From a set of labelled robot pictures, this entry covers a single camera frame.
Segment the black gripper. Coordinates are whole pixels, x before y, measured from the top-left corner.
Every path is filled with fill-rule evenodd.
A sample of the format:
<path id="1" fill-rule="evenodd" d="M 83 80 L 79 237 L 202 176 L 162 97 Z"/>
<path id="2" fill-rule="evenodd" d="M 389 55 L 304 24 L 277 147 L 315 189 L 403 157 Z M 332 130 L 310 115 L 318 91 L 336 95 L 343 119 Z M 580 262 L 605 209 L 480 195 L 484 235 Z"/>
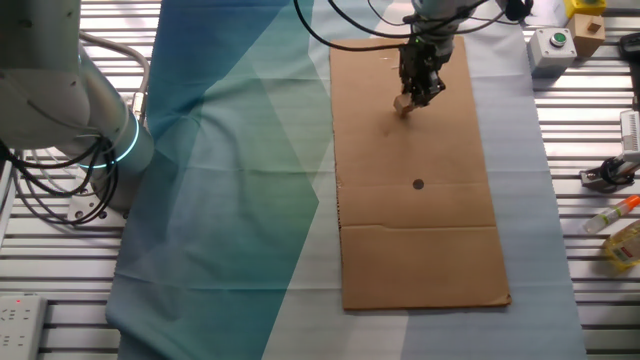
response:
<path id="1" fill-rule="evenodd" d="M 399 75 L 402 93 L 411 96 L 417 107 L 426 107 L 446 89 L 439 71 L 452 55 L 453 47 L 411 39 L 400 48 Z"/>

